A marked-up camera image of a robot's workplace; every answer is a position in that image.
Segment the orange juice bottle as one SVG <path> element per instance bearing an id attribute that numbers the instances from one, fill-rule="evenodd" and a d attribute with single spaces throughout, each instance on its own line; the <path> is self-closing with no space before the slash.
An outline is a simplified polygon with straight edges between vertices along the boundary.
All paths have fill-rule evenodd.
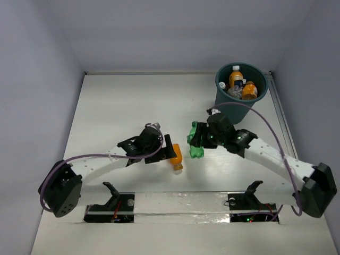
<path id="1" fill-rule="evenodd" d="M 176 156 L 174 158 L 171 158 L 169 162 L 174 171 L 180 171 L 183 169 L 182 165 L 183 156 L 179 144 L 178 143 L 173 144 L 173 149 L 175 151 Z"/>
<path id="2" fill-rule="evenodd" d="M 255 86 L 253 81 L 248 81 L 243 90 L 242 90 L 242 99 L 243 100 L 253 100 L 258 96 L 257 87 Z"/>

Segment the green sprite bottle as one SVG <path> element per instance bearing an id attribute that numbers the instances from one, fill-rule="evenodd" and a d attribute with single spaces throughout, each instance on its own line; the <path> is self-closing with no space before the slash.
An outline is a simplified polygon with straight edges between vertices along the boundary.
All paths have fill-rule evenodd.
<path id="1" fill-rule="evenodd" d="M 198 124 L 197 121 L 193 121 L 191 123 L 191 130 L 190 130 L 189 134 L 186 136 L 186 142 L 190 147 L 189 154 L 190 154 L 190 157 L 192 159 L 204 157 L 203 147 L 194 147 L 194 146 L 190 145 L 190 142 L 191 142 L 193 136 L 195 135 L 195 132 L 196 132 L 196 129 L 197 129 L 197 124 Z"/>

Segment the orange label tea bottle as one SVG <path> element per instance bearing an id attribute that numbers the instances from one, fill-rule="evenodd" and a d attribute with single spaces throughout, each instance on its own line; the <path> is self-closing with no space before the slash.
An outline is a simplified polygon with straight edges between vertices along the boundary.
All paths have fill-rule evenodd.
<path id="1" fill-rule="evenodd" d="M 226 89 L 226 84 L 224 82 L 219 82 L 218 85 L 222 90 Z"/>

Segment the clear pepsi bottle black cap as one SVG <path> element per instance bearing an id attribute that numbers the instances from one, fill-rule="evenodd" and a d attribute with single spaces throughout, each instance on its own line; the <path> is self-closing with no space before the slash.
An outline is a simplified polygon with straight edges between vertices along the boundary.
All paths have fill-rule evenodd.
<path id="1" fill-rule="evenodd" d="M 233 98 L 242 99 L 242 92 L 243 92 L 242 87 L 234 85 L 228 89 L 227 94 Z"/>

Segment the yellow blue milk tea bottle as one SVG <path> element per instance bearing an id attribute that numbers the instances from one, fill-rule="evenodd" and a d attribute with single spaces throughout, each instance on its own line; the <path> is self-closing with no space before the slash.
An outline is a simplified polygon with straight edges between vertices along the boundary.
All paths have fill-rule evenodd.
<path id="1" fill-rule="evenodd" d="M 243 74 L 240 72 L 239 65 L 232 66 L 232 73 L 229 76 L 229 86 L 231 88 L 234 86 L 242 88 L 243 86 Z"/>

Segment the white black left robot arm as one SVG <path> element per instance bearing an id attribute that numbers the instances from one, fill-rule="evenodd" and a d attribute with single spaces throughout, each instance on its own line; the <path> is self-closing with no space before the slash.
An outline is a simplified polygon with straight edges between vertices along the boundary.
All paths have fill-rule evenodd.
<path id="1" fill-rule="evenodd" d="M 105 153 L 56 162 L 38 189 L 40 204 L 55 217 L 63 217 L 78 204 L 87 183 L 139 162 L 152 164 L 175 157 L 170 135 L 163 135 L 156 123 L 148 124 L 139 135 L 119 142 Z"/>

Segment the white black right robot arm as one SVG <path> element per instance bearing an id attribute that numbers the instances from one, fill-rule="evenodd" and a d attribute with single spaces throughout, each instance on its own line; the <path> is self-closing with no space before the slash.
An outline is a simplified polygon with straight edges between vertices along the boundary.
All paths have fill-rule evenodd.
<path id="1" fill-rule="evenodd" d="M 212 112 L 206 122 L 192 122 L 187 136 L 191 158 L 201 158 L 205 149 L 221 146 L 229 153 L 255 162 L 284 178 L 289 183 L 274 189 L 265 186 L 263 180 L 252 182 L 236 205 L 246 204 L 257 208 L 265 203 L 298 206 L 307 215 L 320 218 L 337 193 L 331 168 L 319 163 L 313 165 L 295 159 L 268 145 L 255 133 L 247 129 L 235 129 L 226 115 Z"/>

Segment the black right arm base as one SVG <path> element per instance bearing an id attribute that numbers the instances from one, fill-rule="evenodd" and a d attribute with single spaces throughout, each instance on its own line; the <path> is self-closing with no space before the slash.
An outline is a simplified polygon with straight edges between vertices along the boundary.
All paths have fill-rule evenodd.
<path id="1" fill-rule="evenodd" d="M 229 209 L 231 223 L 278 222 L 275 204 L 261 203 L 255 196 L 263 181 L 254 181 L 245 191 L 229 193 L 223 203 Z"/>

